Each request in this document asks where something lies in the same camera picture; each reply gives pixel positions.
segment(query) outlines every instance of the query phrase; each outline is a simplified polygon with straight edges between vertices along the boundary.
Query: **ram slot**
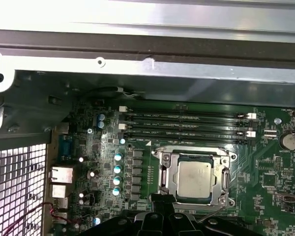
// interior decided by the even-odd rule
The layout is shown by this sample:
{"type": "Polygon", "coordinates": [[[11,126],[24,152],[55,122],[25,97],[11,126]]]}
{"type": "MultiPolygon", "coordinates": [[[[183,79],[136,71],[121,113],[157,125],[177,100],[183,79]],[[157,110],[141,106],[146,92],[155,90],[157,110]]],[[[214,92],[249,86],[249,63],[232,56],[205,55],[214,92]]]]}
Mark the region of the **ram slot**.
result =
{"type": "Polygon", "coordinates": [[[175,110],[149,110],[149,109],[135,109],[132,112],[125,113],[127,115],[136,116],[196,116],[196,117],[211,117],[211,118],[233,118],[243,119],[248,115],[244,113],[220,113],[220,112],[192,112],[192,111],[175,111],[175,110]]]}
{"type": "Polygon", "coordinates": [[[238,122],[235,120],[223,119],[188,119],[188,118],[159,118],[159,117],[125,117],[125,121],[131,121],[135,123],[139,122],[154,122],[154,123],[181,123],[186,125],[220,125],[220,126],[233,126],[233,127],[248,127],[247,122],[238,122]]]}
{"type": "Polygon", "coordinates": [[[196,127],[181,127],[181,126],[145,126],[145,125],[129,125],[127,127],[127,131],[136,132],[137,130],[140,131],[158,131],[158,132],[186,132],[189,134],[218,134],[218,135],[234,135],[234,136],[244,136],[244,131],[236,131],[236,130],[223,130],[217,129],[217,127],[208,127],[207,130],[205,129],[198,129],[196,127]]]}
{"type": "Polygon", "coordinates": [[[218,144],[239,144],[246,145],[248,143],[245,139],[228,139],[228,138],[209,138],[209,137],[186,137],[177,135],[154,135],[154,134],[124,134],[125,138],[129,139],[156,139],[177,142],[206,142],[218,144]]]}

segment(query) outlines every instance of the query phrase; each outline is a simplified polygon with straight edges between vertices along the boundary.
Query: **red wire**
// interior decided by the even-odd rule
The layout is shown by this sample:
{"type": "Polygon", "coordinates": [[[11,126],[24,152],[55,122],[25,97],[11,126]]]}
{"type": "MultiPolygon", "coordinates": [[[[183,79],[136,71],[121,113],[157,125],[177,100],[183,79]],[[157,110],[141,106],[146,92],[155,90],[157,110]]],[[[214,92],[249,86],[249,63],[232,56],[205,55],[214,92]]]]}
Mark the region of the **red wire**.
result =
{"type": "Polygon", "coordinates": [[[32,210],[29,210],[28,212],[26,212],[24,215],[22,215],[19,219],[17,219],[14,223],[12,223],[11,225],[8,226],[7,230],[4,232],[3,236],[8,236],[9,232],[11,230],[14,229],[14,227],[19,224],[28,214],[36,211],[39,207],[42,207],[44,205],[49,205],[50,206],[50,210],[49,210],[49,213],[50,215],[54,218],[54,219],[59,219],[59,220],[64,220],[66,222],[68,222],[69,224],[72,224],[72,223],[78,223],[79,221],[76,220],[76,221],[71,221],[71,220],[68,220],[68,219],[65,219],[61,216],[57,216],[57,215],[54,215],[54,205],[50,202],[44,202],[44,203],[40,203],[38,206],[34,207],[32,210]]]}

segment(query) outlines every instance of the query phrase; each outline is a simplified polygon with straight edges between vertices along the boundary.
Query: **ventilation grille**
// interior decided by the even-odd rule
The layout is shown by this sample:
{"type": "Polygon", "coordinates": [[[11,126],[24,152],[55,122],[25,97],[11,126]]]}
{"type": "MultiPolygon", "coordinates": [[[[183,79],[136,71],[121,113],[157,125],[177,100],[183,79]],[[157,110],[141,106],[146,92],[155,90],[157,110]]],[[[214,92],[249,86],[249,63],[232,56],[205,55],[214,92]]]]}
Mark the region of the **ventilation grille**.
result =
{"type": "MultiPolygon", "coordinates": [[[[43,202],[46,144],[0,151],[0,236],[43,202]]],[[[26,216],[9,236],[40,236],[42,208],[26,216]]]]}

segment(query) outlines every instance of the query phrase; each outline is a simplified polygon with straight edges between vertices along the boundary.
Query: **electrolytic capacitor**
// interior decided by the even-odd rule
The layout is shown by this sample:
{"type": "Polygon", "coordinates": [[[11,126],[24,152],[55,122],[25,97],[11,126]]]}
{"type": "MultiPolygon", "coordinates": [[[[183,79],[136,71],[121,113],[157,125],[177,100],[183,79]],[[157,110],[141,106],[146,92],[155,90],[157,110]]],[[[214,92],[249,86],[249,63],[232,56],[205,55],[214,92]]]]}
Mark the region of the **electrolytic capacitor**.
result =
{"type": "Polygon", "coordinates": [[[87,156],[81,156],[80,158],[79,158],[79,162],[85,162],[85,161],[88,161],[89,160],[89,158],[87,157],[87,156]]]}
{"type": "Polygon", "coordinates": [[[114,156],[114,159],[115,159],[115,161],[120,161],[122,159],[122,154],[120,152],[116,153],[114,156]]]}
{"type": "Polygon", "coordinates": [[[119,176],[116,176],[113,180],[114,185],[119,185],[120,182],[121,182],[121,177],[119,177],[119,176]]]}
{"type": "Polygon", "coordinates": [[[119,187],[115,187],[113,189],[113,195],[114,196],[118,196],[120,194],[121,189],[119,187]]]}
{"type": "Polygon", "coordinates": [[[81,193],[79,193],[79,198],[83,198],[88,194],[87,190],[83,190],[81,193]]]}
{"type": "Polygon", "coordinates": [[[117,165],[114,167],[114,173],[119,174],[121,172],[121,166],[117,165]]]}
{"type": "Polygon", "coordinates": [[[100,121],[99,123],[97,123],[97,127],[103,129],[105,127],[105,123],[100,121]]]}
{"type": "Polygon", "coordinates": [[[95,177],[95,176],[98,176],[98,175],[99,175],[99,171],[98,170],[90,171],[89,172],[89,176],[92,177],[92,178],[95,177]]]}
{"type": "Polygon", "coordinates": [[[103,121],[106,118],[104,114],[99,114],[98,115],[98,120],[103,121]]]}
{"type": "Polygon", "coordinates": [[[80,205],[89,205],[89,198],[88,197],[83,197],[82,199],[79,200],[80,205]]]}
{"type": "Polygon", "coordinates": [[[93,225],[99,225],[100,223],[102,223],[103,221],[103,216],[102,215],[97,215],[95,216],[95,218],[93,219],[93,225]]]}

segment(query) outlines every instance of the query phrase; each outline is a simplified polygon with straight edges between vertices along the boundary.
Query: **cpu socket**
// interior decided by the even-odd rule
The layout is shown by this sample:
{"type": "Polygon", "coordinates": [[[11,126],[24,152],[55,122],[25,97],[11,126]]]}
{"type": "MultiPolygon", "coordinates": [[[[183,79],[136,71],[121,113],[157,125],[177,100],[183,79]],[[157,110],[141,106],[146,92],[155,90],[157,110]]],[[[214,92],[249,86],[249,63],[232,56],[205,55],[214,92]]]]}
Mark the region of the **cpu socket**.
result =
{"type": "Polygon", "coordinates": [[[175,208],[218,210],[235,206],[228,196],[235,153],[223,148],[168,145],[152,154],[160,160],[159,193],[173,194],[175,208]]]}

